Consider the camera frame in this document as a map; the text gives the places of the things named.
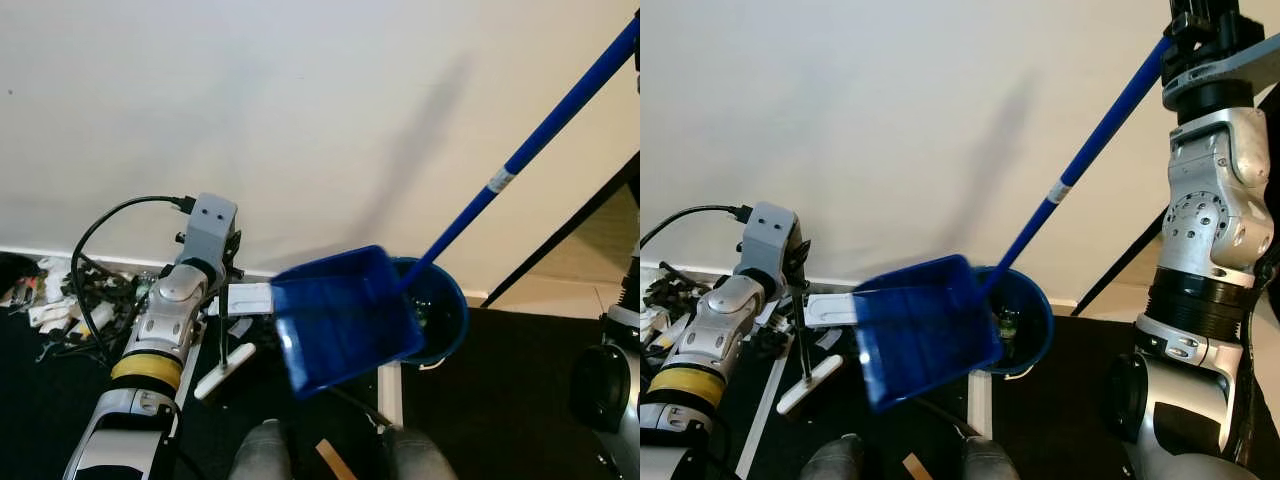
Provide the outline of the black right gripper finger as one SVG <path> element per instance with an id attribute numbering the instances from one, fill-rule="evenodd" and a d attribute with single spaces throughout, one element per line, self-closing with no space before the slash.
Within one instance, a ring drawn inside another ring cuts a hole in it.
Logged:
<path id="1" fill-rule="evenodd" d="M 1179 12 L 1172 15 L 1164 31 L 1167 49 L 1164 63 L 1178 63 L 1188 51 L 1194 51 L 1201 38 L 1201 15 L 1193 12 Z"/>

